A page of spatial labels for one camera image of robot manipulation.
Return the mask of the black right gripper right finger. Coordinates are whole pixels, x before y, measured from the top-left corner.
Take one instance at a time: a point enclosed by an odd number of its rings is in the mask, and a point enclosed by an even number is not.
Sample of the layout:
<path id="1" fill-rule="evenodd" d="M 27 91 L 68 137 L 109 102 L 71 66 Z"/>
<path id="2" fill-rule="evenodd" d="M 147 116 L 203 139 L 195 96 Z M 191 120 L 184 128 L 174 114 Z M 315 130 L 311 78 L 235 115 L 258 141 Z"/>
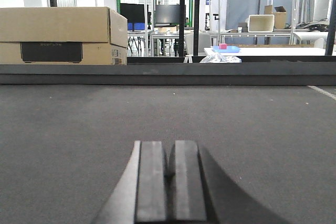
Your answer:
<path id="1" fill-rule="evenodd" d="M 239 187 L 194 141 L 175 141 L 169 173 L 170 223 L 288 223 Z"/>

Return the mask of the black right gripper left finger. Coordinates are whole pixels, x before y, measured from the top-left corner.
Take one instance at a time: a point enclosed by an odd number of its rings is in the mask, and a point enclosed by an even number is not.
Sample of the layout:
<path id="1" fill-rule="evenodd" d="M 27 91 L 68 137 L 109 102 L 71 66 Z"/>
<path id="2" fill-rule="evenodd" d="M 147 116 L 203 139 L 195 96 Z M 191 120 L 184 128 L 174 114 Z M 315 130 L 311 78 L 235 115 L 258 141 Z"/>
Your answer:
<path id="1" fill-rule="evenodd" d="M 160 141 L 135 141 L 127 166 L 93 223 L 167 221 L 165 154 Z"/>

